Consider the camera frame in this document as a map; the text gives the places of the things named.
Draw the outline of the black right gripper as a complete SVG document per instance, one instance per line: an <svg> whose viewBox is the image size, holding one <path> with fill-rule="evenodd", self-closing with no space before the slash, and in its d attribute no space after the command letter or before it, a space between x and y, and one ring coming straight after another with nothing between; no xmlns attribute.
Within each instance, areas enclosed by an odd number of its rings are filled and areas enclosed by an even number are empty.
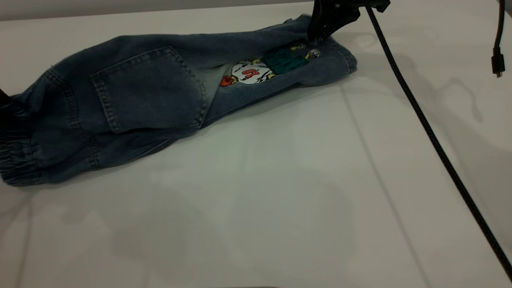
<svg viewBox="0 0 512 288"><path fill-rule="evenodd" d="M310 23L307 29L309 41L322 43L344 26L360 17L360 7L375 8L384 12L389 0L320 0L314 1Z"/></svg>

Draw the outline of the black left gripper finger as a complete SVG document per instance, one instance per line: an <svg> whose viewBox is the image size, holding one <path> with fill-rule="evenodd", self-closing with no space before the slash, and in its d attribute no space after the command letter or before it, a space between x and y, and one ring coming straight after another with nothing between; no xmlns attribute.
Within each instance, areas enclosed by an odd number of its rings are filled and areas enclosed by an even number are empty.
<svg viewBox="0 0 512 288"><path fill-rule="evenodd" d="M9 106L12 103L12 99L2 89L0 90L0 116L1 117L12 117L12 113Z"/></svg>

